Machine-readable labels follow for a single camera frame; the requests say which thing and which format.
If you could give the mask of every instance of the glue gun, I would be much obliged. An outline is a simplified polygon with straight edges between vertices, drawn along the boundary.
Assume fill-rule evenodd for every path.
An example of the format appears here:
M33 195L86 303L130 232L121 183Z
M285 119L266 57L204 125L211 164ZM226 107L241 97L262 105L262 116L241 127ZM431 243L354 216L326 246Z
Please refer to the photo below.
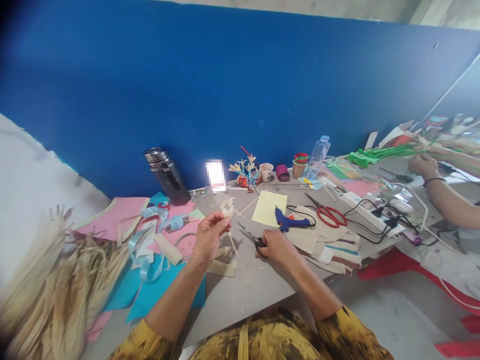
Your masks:
M296 228L308 228L312 226L308 219L293 220L284 215L282 210L275 206L275 218L276 223L280 225L280 231L282 233L288 232L290 227Z

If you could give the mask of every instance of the thermos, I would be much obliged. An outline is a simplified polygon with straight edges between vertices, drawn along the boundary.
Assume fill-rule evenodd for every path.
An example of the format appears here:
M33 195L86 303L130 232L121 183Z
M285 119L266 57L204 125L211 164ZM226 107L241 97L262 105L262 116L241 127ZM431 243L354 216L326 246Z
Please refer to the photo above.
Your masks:
M160 183L165 195L176 206L185 205L192 196L184 185L182 176L169 153L161 147L150 147L143 152L150 170Z

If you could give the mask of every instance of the hand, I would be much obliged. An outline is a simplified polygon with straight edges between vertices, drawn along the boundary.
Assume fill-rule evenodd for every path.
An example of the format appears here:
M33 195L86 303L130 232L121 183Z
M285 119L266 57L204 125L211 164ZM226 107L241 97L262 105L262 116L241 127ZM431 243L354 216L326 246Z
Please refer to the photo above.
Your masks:
M429 155L440 161L446 161L456 154L455 151L446 149L437 143L427 148L426 151Z
M263 242L266 247L259 247L263 255L281 264L284 268L292 270L297 264L302 264L304 258L299 254L291 241L278 230L264 230ZM260 254L256 251L255 257L259 258Z
M408 170L422 176L424 180L440 177L437 160L425 154L412 157L408 162Z
M232 228L230 219L220 211L212 212L198 224L192 259L212 262L219 249L220 237Z

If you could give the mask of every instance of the cup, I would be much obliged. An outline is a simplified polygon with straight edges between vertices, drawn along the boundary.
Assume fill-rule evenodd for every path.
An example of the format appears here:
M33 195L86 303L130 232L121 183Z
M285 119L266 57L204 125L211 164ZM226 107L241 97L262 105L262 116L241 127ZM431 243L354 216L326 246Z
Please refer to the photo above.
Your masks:
M307 167L307 165L308 165L307 163L299 164L299 163L296 163L295 161L293 161L291 175L294 178L301 178L304 175L305 168Z
M261 175L261 180L266 183L270 181L272 178L272 171L274 170L274 166L268 162L260 164L260 175Z

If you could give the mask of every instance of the power strip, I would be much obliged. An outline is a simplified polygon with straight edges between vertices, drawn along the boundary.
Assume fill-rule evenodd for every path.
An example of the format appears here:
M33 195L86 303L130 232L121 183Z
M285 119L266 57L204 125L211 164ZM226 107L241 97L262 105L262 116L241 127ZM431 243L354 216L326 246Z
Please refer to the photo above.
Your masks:
M350 206L352 209L356 207L359 204L359 202L362 200L360 196L358 196L356 193L352 191L341 194L338 197L342 199L342 201L348 206ZM373 210L375 210L375 208L367 210L362 205L358 206L355 209L355 211L361 216L363 216L370 224L375 226L378 230L383 231L386 226L385 220L388 220L389 218L386 217L385 215L382 215L381 217L376 217L375 215L372 214ZM400 234L404 230L405 228L402 225L397 225L393 229L389 230L386 236L393 237L397 234Z

